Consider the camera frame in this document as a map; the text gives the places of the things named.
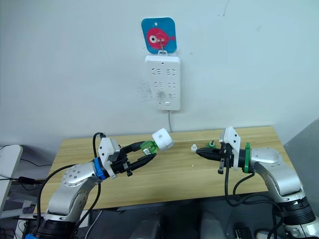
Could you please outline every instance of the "electrical outlet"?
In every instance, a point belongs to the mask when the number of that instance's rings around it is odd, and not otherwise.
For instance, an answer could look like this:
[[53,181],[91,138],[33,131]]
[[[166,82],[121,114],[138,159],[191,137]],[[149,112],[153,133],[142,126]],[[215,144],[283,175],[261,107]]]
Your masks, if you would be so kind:
[[149,55],[145,58],[146,73],[156,109],[180,109],[180,59],[177,56]]

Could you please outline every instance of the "cartoon fish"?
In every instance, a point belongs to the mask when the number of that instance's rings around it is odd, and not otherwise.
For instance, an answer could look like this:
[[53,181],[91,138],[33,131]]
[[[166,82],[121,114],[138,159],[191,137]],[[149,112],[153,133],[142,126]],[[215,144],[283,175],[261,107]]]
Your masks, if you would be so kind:
[[160,41],[165,47],[170,40],[175,41],[175,36],[169,37],[162,29],[151,28],[147,33],[147,41],[152,48],[161,49]]

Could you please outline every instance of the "wooden tabletop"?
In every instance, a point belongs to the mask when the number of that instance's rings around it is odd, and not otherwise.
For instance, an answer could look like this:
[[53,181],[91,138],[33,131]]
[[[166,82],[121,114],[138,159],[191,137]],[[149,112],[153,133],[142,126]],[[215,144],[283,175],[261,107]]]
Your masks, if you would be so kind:
[[[147,165],[133,171],[133,176],[119,174],[116,179],[107,179],[102,185],[102,192],[95,208],[110,208],[145,203],[165,202],[182,199],[203,198],[224,195],[224,175],[217,173],[219,162],[199,157],[190,151],[193,143],[198,148],[212,139],[218,142],[222,130],[171,133],[175,146],[157,156]],[[246,142],[252,147],[271,147],[279,151],[284,161],[293,168],[276,132],[272,126],[237,128],[241,137],[241,148]],[[121,146],[133,142],[152,140],[150,134],[113,136]],[[142,152],[128,154],[131,162],[143,156]],[[86,163],[93,159],[92,139],[65,139],[55,157],[50,173],[68,165]],[[45,186],[41,197],[41,209],[45,211],[48,200],[59,187],[63,172],[55,175]],[[229,191],[243,177],[241,169],[230,170]],[[266,186],[259,175],[244,182],[238,193],[266,191]],[[89,196],[86,209],[91,206],[97,193],[95,187]]]

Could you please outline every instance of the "wire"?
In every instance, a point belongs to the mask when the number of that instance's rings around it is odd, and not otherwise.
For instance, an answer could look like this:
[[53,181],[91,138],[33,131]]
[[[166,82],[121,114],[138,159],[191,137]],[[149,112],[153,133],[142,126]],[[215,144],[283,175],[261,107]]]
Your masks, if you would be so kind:
[[84,221],[84,219],[89,215],[89,213],[92,211],[92,209],[94,208],[95,204],[98,202],[99,200],[99,197],[100,197],[100,194],[101,194],[101,183],[98,184],[98,193],[96,195],[96,198],[92,204],[92,206],[89,208],[89,210],[84,214],[84,216],[81,218],[81,220],[75,225],[72,233],[71,233],[71,236],[75,233],[75,231],[79,228],[79,226],[81,225],[81,223]]
[[25,189],[25,190],[27,190],[27,191],[33,191],[33,190],[37,190],[37,189],[40,189],[41,187],[37,187],[37,188],[30,188],[30,189],[28,189],[28,188],[26,188],[22,183],[20,183],[19,181],[17,181],[19,184],[21,184],[21,186]]
[[[271,216],[273,218],[273,225],[275,227],[277,222],[276,222],[276,215],[275,215],[275,208],[274,207],[272,209]],[[277,230],[274,230],[274,237],[277,238]]]
[[[96,136],[100,135],[103,136],[104,134],[101,133],[101,132],[97,132],[93,135],[93,153],[94,153],[94,157],[96,158],[97,157],[97,154],[96,154],[96,147],[95,147],[95,140],[96,140]],[[79,226],[81,225],[81,223],[84,221],[84,219],[90,214],[90,212],[92,211],[92,209],[94,208],[94,206],[96,205],[96,203],[98,202],[99,200],[99,197],[100,197],[100,194],[101,194],[101,183],[98,184],[98,193],[96,195],[96,198],[92,204],[92,206],[89,208],[89,210],[84,214],[84,216],[81,218],[81,220],[75,225],[72,233],[71,233],[71,236],[76,232],[76,230],[79,228]]]
[[13,234],[14,234],[14,237],[13,237],[13,236],[12,236],[12,237],[18,239],[18,237],[17,237],[16,234],[15,234],[15,230],[14,230],[14,229],[10,229],[10,231],[12,231]]
[[51,173],[42,183],[41,187],[39,188],[40,191],[38,193],[38,196],[37,196],[37,199],[36,199],[36,213],[37,213],[37,218],[36,218],[36,229],[35,231],[37,232],[39,227],[40,227],[40,223],[41,223],[41,193],[42,193],[42,190],[45,186],[45,184],[49,181],[50,178],[52,178],[55,174],[57,174],[58,172],[62,171],[63,169],[66,169],[66,168],[70,168],[72,166],[74,166],[75,164],[71,164],[71,165],[67,165],[67,166],[64,166],[62,168],[59,168],[57,170],[55,170],[53,173]]
[[26,222],[26,220],[21,220],[19,223],[18,223],[18,225],[17,225],[17,227],[18,227],[18,229],[20,230],[20,232],[22,233],[22,238],[24,238],[24,230],[22,230],[21,228],[20,228],[20,223],[21,222],[23,222],[24,221],[24,227],[25,227],[25,222]]
[[33,165],[37,166],[37,167],[43,167],[43,166],[52,166],[52,164],[43,164],[43,165],[37,165],[36,163],[33,163],[27,159],[23,159],[21,158],[20,160],[23,160],[23,161],[26,161],[26,162],[29,162],[29,163],[32,163]]
[[250,179],[250,178],[252,178],[252,177],[254,177],[254,176],[255,176],[255,172],[253,172],[251,175],[249,175],[249,176],[247,176],[247,177],[245,177],[245,178],[239,180],[239,181],[236,183],[236,185],[235,185],[235,187],[234,187],[234,189],[233,189],[233,195],[234,195],[234,196],[236,195],[236,190],[237,190],[238,186],[239,186],[242,182],[244,182],[244,181],[246,181],[247,179]]
[[96,223],[96,221],[98,220],[98,218],[100,217],[100,215],[102,214],[102,212],[103,212],[103,211],[100,211],[100,213],[98,214],[98,216],[96,217],[96,219],[94,220],[94,222],[92,223],[92,225],[90,226],[90,228],[88,229],[88,231],[86,232],[84,239],[87,239],[87,238],[88,238],[88,235],[89,235],[90,231],[92,230],[94,224]]
[[96,154],[96,147],[95,147],[95,140],[96,140],[96,136],[98,135],[103,135],[103,133],[101,132],[97,132],[93,135],[93,153],[94,153],[94,158],[97,158],[97,154]]
[[11,177],[5,176],[5,175],[3,175],[1,173],[0,173],[0,176],[3,177],[3,178],[7,178],[7,179],[16,179],[16,178],[11,178]]
[[269,233],[268,233],[268,235],[267,235],[267,239],[270,239],[271,236],[272,236],[272,234],[274,234],[274,238],[277,239],[277,238],[275,237],[275,234],[277,235],[277,229],[278,229],[283,223],[284,223],[284,218],[281,217],[281,218],[280,218],[280,221],[279,221],[276,225],[274,225],[273,228],[270,229],[270,231],[269,231]]
[[[232,206],[232,207],[236,207],[239,206],[240,204],[247,204],[247,205],[252,205],[252,204],[259,204],[259,203],[269,203],[273,205],[273,211],[272,211],[272,218],[273,218],[273,223],[274,226],[273,228],[271,228],[271,230],[269,231],[268,235],[267,235],[267,239],[270,239],[270,237],[272,236],[272,234],[274,234],[274,238],[277,239],[277,229],[282,225],[284,219],[283,217],[281,217],[280,221],[278,224],[276,224],[276,218],[274,219],[274,210],[277,209],[278,211],[281,211],[281,208],[279,207],[279,205],[277,203],[275,203],[274,201],[272,201],[272,198],[263,194],[250,194],[247,196],[242,197],[240,200],[236,200],[236,203],[232,203],[229,199],[229,195],[228,195],[228,178],[229,178],[229,168],[230,168],[230,164],[229,164],[229,158],[226,158],[226,174],[225,174],[225,199],[227,201],[227,203]],[[245,180],[253,177],[254,174],[251,174],[243,179],[241,179],[239,182],[236,183],[234,189],[233,189],[233,195],[236,195],[236,189],[237,187],[244,182]],[[255,197],[255,196],[262,196],[262,197],[266,197],[268,200],[256,200],[256,201],[247,201],[247,199]]]
[[168,111],[168,125],[169,125],[169,132],[172,133],[171,124],[170,124],[170,111]]
[[[93,153],[94,153],[94,157],[97,157],[97,154],[96,154],[96,147],[95,147],[95,140],[96,140],[96,136],[103,136],[104,134],[101,133],[101,132],[97,132],[93,135]],[[55,170],[53,173],[51,173],[42,183],[41,187],[39,188],[40,191],[38,193],[38,196],[37,196],[37,200],[36,200],[36,212],[37,212],[37,218],[36,218],[36,228],[35,228],[35,232],[37,232],[40,228],[40,223],[41,223],[41,193],[42,193],[42,190],[45,186],[45,184],[49,181],[50,178],[52,178],[55,174],[57,174],[58,172],[62,171],[63,169],[66,169],[66,168],[70,168],[72,166],[74,166],[75,164],[71,164],[71,165],[67,165],[67,166],[64,166],[62,168],[59,168],[57,170]],[[98,184],[98,193],[96,195],[96,198],[92,204],[92,206],[89,208],[89,210],[84,214],[84,216],[82,217],[82,219],[75,225],[72,233],[70,234],[71,237],[72,235],[75,233],[75,231],[79,228],[79,226],[81,225],[81,223],[84,221],[84,219],[88,216],[88,214],[92,211],[92,209],[94,208],[94,206],[96,205],[96,203],[98,202],[99,200],[99,197],[100,197],[100,194],[101,194],[101,183]]]
[[7,146],[9,146],[9,145],[7,144],[7,145],[5,145],[5,146],[2,146],[2,147],[0,148],[0,150],[3,149],[3,148],[5,148],[5,147],[7,147]]

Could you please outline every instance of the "white bottle cap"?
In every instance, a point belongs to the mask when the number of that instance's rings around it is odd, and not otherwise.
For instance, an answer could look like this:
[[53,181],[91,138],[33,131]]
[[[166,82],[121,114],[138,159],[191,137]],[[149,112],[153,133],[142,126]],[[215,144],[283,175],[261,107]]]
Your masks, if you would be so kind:
[[156,131],[152,134],[152,137],[156,143],[156,145],[159,147],[161,151],[168,150],[174,145],[174,142],[172,138],[170,137],[170,134],[168,131],[164,128]]
[[193,145],[190,147],[190,151],[192,151],[193,153],[196,153],[196,150],[197,150],[197,145],[196,145],[196,144],[193,144]]

